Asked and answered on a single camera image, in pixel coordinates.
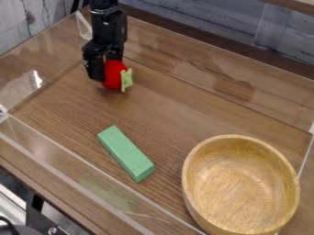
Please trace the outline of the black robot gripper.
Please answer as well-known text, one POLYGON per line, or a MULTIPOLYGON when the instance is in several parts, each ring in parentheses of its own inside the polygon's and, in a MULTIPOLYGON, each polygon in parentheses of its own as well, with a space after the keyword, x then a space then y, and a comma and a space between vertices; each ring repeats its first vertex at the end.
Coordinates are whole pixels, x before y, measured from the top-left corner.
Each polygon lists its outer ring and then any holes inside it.
POLYGON ((121 61, 127 42, 127 13, 117 0, 89 0, 92 39, 83 46, 83 64, 92 80, 103 82, 104 61, 121 61))

